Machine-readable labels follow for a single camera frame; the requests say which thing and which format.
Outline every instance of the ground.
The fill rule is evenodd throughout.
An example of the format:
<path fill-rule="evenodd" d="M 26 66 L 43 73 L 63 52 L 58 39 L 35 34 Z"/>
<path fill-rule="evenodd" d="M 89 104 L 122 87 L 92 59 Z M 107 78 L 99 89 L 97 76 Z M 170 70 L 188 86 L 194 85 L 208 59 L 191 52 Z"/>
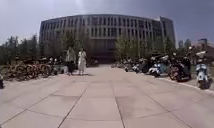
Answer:
<path fill-rule="evenodd" d="M 6 82 L 2 128 L 214 128 L 214 92 L 107 66 Z"/>

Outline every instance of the building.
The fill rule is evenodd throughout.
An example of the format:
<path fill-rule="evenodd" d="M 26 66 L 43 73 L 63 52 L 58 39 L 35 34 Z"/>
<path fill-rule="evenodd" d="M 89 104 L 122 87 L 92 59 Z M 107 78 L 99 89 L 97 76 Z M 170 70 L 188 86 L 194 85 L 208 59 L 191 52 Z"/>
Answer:
<path fill-rule="evenodd" d="M 86 33 L 94 51 L 94 56 L 101 59 L 113 59 L 116 40 L 124 36 L 135 40 L 139 50 L 164 50 L 163 40 L 169 37 L 175 43 L 173 22 L 160 17 L 158 20 L 112 14 L 75 15 L 45 20 L 41 22 L 40 42 L 45 47 L 50 40 L 58 41 L 67 31 L 80 38 Z"/>
<path fill-rule="evenodd" d="M 207 63 L 212 63 L 214 61 L 214 44 L 209 43 L 206 38 L 204 39 L 199 39 L 197 43 L 195 43 L 195 53 L 200 52 L 200 51 L 206 51 L 206 59 Z M 192 64 L 196 64 L 198 57 L 193 56 L 192 57 Z"/>

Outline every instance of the woman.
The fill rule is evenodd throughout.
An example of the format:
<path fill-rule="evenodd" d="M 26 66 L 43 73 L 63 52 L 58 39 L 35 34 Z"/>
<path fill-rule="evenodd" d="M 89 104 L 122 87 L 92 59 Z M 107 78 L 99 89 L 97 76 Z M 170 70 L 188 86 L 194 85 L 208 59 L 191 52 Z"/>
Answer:
<path fill-rule="evenodd" d="M 68 75 L 73 75 L 75 60 L 76 60 L 75 52 L 71 47 L 69 47 L 69 49 L 67 50 L 67 56 L 66 56 Z"/>
<path fill-rule="evenodd" d="M 81 51 L 78 54 L 78 70 L 79 75 L 83 75 L 86 68 L 86 52 L 81 48 Z"/>

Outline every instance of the sky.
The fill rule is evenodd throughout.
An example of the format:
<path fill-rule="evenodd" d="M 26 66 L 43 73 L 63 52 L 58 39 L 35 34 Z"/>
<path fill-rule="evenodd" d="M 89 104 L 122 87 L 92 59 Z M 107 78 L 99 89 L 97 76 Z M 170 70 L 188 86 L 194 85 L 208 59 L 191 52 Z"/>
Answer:
<path fill-rule="evenodd" d="M 177 42 L 214 43 L 214 0 L 0 0 L 0 44 L 39 34 L 42 20 L 75 14 L 164 16 L 173 20 Z"/>

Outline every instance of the white dress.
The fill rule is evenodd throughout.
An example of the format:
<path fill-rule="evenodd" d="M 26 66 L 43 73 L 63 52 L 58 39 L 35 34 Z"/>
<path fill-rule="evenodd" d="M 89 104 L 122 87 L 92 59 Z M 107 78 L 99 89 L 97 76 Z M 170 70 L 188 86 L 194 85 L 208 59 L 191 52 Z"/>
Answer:
<path fill-rule="evenodd" d="M 86 52 L 85 51 L 82 51 L 82 52 L 79 52 L 78 54 L 78 70 L 79 72 L 84 72 L 85 71 L 85 68 L 86 68 Z"/>

